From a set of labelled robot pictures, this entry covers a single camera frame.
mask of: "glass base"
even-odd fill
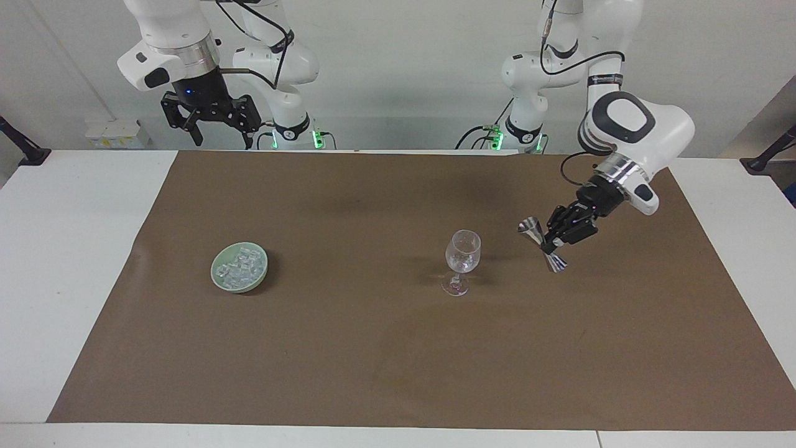
[[[463,273],[449,272],[442,283],[443,291],[453,297],[461,297],[470,289],[470,280]]]

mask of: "black cable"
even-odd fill
[[[331,133],[331,132],[321,132],[321,135],[322,136],[331,136],[332,137],[332,141],[334,142],[334,150],[336,151],[338,149],[338,140],[334,138],[334,134],[333,133]]]
[[[238,25],[238,22],[236,22],[236,21],[235,21],[235,19],[234,19],[234,18],[232,18],[232,16],[229,14],[229,12],[227,12],[227,10],[226,10],[226,9],[225,9],[225,8],[224,8],[222,5],[221,5],[221,0],[216,0],[216,4],[218,5],[218,9],[220,9],[220,10],[221,10],[221,12],[222,12],[222,13],[224,13],[224,15],[225,15],[225,16],[227,16],[227,18],[229,19],[229,21],[230,21],[230,22],[232,22],[232,24],[233,24],[233,25],[234,25],[234,26],[235,26],[235,27],[236,27],[236,28],[237,28],[237,29],[238,29],[238,30],[239,30],[241,33],[243,33],[243,34],[246,34],[247,36],[249,36],[250,38],[254,39],[255,41],[259,41],[259,39],[258,39],[257,37],[254,37],[254,36],[252,36],[251,34],[249,34],[249,32],[248,32],[248,31],[246,31],[245,29],[243,29],[243,27],[242,27],[242,26]]]
[[[568,178],[567,175],[564,173],[564,167],[567,165],[567,162],[569,162],[570,160],[574,159],[575,157],[578,157],[579,155],[586,155],[586,154],[588,154],[588,152],[586,152],[586,151],[576,152],[575,154],[568,155],[567,158],[564,159],[563,162],[561,162],[561,168],[559,169],[559,172],[561,173],[561,177],[563,177],[564,180],[566,180],[567,182],[571,183],[572,185],[576,185],[578,187],[582,187],[583,186],[582,183],[575,182],[574,180]]]
[[[484,143],[486,143],[488,140],[492,140],[492,137],[490,137],[490,136],[481,137],[480,139],[475,140],[475,142],[473,143],[473,146],[471,146],[470,149],[475,149],[475,145],[477,145],[478,142],[481,142],[481,148],[480,149],[483,149],[484,148]]]
[[[258,19],[278,29],[279,32],[282,33],[282,35],[285,37],[285,48],[282,50],[282,58],[279,59],[279,67],[277,67],[276,69],[276,77],[274,78],[274,86],[279,85],[279,77],[282,75],[282,64],[284,64],[285,56],[287,56],[287,47],[290,46],[290,35],[287,33],[287,30],[285,30],[279,23],[276,23],[272,21],[270,18],[267,18],[264,15],[253,10],[249,5],[243,3],[243,0],[232,0],[232,1],[235,2],[241,8],[245,9],[246,11],[254,14],[254,16],[257,17]]]
[[[271,82],[268,78],[265,77],[262,73],[255,72],[252,69],[221,69],[221,74],[223,75],[254,75],[259,79],[265,81],[271,89],[276,90],[276,86],[274,83]]]
[[[462,136],[462,139],[459,140],[458,143],[456,144],[456,148],[455,149],[461,148],[462,147],[462,143],[464,143],[464,140],[466,140],[467,137],[470,136],[470,134],[472,134],[473,132],[478,132],[478,131],[483,131],[483,130],[484,130],[483,126],[476,126],[475,128],[472,128],[469,131],[465,132],[465,134]]]
[[[550,14],[548,15],[548,24],[549,24],[550,28],[547,30],[547,33],[549,33],[550,30],[552,29],[552,18],[556,14],[556,4],[557,3],[558,3],[558,0],[553,0],[552,6],[550,7]],[[549,76],[555,76],[555,75],[560,75],[561,73],[566,73],[566,72],[574,69],[575,67],[580,67],[581,65],[587,64],[588,62],[591,62],[594,59],[599,59],[599,58],[605,57],[605,56],[619,56],[619,57],[622,58],[622,62],[624,62],[626,60],[625,53],[622,53],[621,51],[605,51],[605,52],[602,52],[602,53],[598,53],[598,54],[596,54],[594,56],[587,57],[586,59],[583,59],[581,62],[578,62],[577,64],[574,64],[574,65],[570,65],[566,69],[560,70],[558,72],[548,72],[548,70],[544,67],[544,51],[546,50],[546,47],[547,47],[547,36],[542,38],[542,46],[541,46],[541,50],[539,51],[539,54],[540,54],[539,64],[541,65],[541,68],[542,68],[542,71],[544,72],[544,74],[549,75]]]
[[[503,112],[501,112],[501,113],[500,113],[500,116],[497,118],[497,120],[495,120],[495,123],[494,123],[494,125],[495,125],[495,126],[497,126],[497,125],[500,123],[500,120],[501,120],[501,118],[503,118],[503,116],[504,116],[504,115],[505,115],[505,113],[506,113],[506,112],[509,110],[509,108],[511,107],[511,104],[513,104],[513,103],[514,103],[514,98],[512,97],[512,98],[511,98],[511,100],[509,100],[509,103],[508,103],[508,104],[505,106],[505,108],[503,109]],[[492,131],[489,131],[489,132],[486,134],[486,136],[487,136],[487,137],[490,137],[490,136],[492,136]],[[481,142],[481,147],[479,147],[478,149],[483,149],[483,148],[484,148],[484,143],[486,143],[486,141],[483,141],[483,142]]]
[[[259,137],[257,137],[257,151],[259,151],[259,141],[260,141],[260,139],[262,139],[264,136],[273,137],[274,135],[273,135],[273,134],[271,134],[270,132],[263,132],[262,134],[260,134],[260,135],[259,135]]]

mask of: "metal jigger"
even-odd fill
[[[520,222],[517,231],[521,234],[528,235],[528,237],[531,238],[539,247],[541,247],[542,243],[544,243],[542,225],[539,220],[533,216],[525,219],[523,222]],[[547,258],[548,267],[553,273],[563,272],[564,269],[567,268],[567,262],[564,261],[563,258],[559,257],[555,252],[551,253],[550,255],[545,254],[544,256]]]

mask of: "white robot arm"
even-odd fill
[[[203,140],[197,127],[201,120],[236,128],[249,149],[262,120],[249,95],[237,100],[229,96],[223,74],[257,72],[262,80],[248,75],[244,80],[265,96],[279,132],[277,140],[281,139],[286,146],[309,147],[308,139],[314,143],[313,132],[306,132],[311,126],[310,117],[301,96],[291,85],[314,81],[318,76],[318,60],[295,42],[281,1],[219,1],[246,8],[244,20],[249,35],[264,44],[239,50],[233,58],[236,68],[227,70],[218,66],[217,41],[199,1],[124,0],[139,23],[142,40],[119,59],[122,74],[142,91],[171,83],[175,92],[164,95],[163,111],[171,127],[189,132],[197,146]],[[183,116],[180,108],[189,115]]]
[[[265,97],[271,109],[277,147],[317,147],[322,141],[317,141],[314,122],[304,107],[301,94],[293,86],[315,81],[320,72],[318,59],[306,46],[295,40],[295,34],[287,23],[282,0],[260,0],[250,7],[254,12],[279,24],[286,33],[245,10],[246,28],[262,45],[238,49],[232,58],[232,66],[264,73],[271,79],[276,79],[279,73],[275,88],[270,88],[254,77],[243,78]]]
[[[587,113],[578,140],[586,152],[607,158],[578,190],[578,200],[552,214],[541,245],[547,255],[596,234],[595,220],[626,200],[644,214],[655,213],[659,200],[650,181],[685,150],[695,130],[679,107],[621,90],[624,52],[641,20],[643,1],[587,0],[585,5],[583,0],[544,0],[543,51],[516,55],[503,67],[515,99],[502,130],[505,144],[519,148],[535,145],[540,137],[547,100],[539,91],[576,84],[588,67]],[[580,52],[581,34],[593,56]],[[520,231],[526,230],[521,225]]]

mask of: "table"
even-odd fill
[[[477,154],[460,151],[459,154]],[[0,191],[0,447],[104,446],[796,446],[796,433],[382,430],[251,426],[44,425],[127,259],[174,151],[57,151]],[[735,160],[672,171],[796,384],[796,211]],[[97,252],[91,259],[80,253]]]

